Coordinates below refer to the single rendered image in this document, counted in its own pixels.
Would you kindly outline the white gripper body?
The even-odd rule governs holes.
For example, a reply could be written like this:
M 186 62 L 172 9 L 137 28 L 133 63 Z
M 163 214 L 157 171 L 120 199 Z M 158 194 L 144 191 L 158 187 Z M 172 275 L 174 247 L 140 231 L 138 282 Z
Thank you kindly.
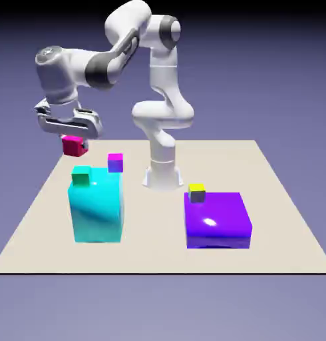
M 97 139 L 102 132 L 99 115 L 88 109 L 74 108 L 73 117 L 68 119 L 54 118 L 48 107 L 37 108 L 40 127 L 47 133 L 72 135 L 84 139 Z

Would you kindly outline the small magenta cube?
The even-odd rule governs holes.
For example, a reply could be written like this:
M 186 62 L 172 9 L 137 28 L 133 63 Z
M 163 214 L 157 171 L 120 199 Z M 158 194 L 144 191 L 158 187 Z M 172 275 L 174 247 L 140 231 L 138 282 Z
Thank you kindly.
M 108 154 L 108 171 L 123 173 L 123 154 L 122 153 L 109 153 Z

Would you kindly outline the small green cube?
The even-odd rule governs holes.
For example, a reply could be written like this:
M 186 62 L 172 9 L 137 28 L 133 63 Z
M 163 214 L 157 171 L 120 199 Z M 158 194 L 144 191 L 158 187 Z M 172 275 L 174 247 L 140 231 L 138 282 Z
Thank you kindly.
M 90 166 L 74 166 L 71 178 L 72 186 L 89 186 L 91 182 L 92 168 Z

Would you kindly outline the small red cube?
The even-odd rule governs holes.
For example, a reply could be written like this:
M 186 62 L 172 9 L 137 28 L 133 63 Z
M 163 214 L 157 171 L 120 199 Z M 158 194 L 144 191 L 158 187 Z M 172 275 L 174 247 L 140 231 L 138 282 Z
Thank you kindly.
M 83 151 L 81 144 L 85 141 L 82 137 L 65 135 L 61 137 L 63 154 L 71 157 L 81 157 L 87 151 Z

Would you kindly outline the large purple box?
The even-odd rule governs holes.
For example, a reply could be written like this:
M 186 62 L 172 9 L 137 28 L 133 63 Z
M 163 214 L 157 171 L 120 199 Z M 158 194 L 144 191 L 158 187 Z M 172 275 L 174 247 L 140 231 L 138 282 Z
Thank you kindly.
M 197 203 L 185 193 L 184 223 L 188 248 L 250 247 L 252 223 L 238 192 L 207 192 Z

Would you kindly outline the small yellow cube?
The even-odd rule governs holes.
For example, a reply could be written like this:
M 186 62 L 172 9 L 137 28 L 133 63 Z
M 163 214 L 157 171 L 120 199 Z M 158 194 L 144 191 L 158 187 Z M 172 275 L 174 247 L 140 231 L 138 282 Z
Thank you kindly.
M 203 183 L 190 183 L 188 185 L 188 196 L 191 203 L 201 203 L 205 201 L 206 189 Z

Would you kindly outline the large cyan box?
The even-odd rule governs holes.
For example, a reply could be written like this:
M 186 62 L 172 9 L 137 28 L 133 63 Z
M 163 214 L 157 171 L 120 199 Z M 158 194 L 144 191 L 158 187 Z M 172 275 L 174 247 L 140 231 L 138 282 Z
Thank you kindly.
M 122 173 L 91 167 L 89 186 L 68 188 L 76 242 L 115 242 L 122 238 L 124 195 Z

